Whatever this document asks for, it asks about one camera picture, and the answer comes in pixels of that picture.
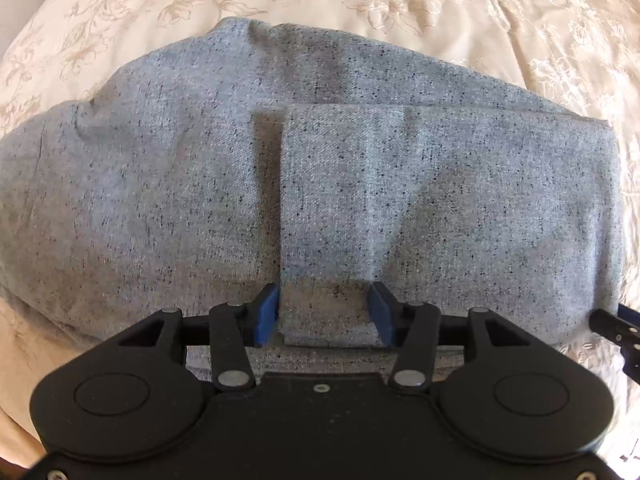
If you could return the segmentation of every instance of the silver screw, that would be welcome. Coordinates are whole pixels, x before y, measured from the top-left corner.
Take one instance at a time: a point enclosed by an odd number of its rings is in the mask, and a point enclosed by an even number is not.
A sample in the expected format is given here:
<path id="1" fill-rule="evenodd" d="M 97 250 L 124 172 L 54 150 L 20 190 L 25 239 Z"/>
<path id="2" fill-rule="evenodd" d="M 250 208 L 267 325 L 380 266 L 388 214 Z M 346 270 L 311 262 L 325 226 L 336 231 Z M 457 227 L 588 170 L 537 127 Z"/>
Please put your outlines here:
<path id="1" fill-rule="evenodd" d="M 400 384 L 400 386 L 410 386 L 412 388 L 422 386 L 426 380 L 427 377 L 418 370 L 400 370 L 394 375 L 396 384 Z"/>
<path id="2" fill-rule="evenodd" d="M 331 389 L 331 386 L 329 386 L 328 384 L 314 384 L 314 391 L 316 394 L 327 394 L 329 393 L 329 390 Z"/>
<path id="3" fill-rule="evenodd" d="M 227 370 L 218 375 L 218 382 L 229 388 L 237 388 L 249 382 L 249 374 L 242 370 Z"/>
<path id="4" fill-rule="evenodd" d="M 62 471 L 54 469 L 47 473 L 47 480 L 67 480 L 66 475 Z"/>

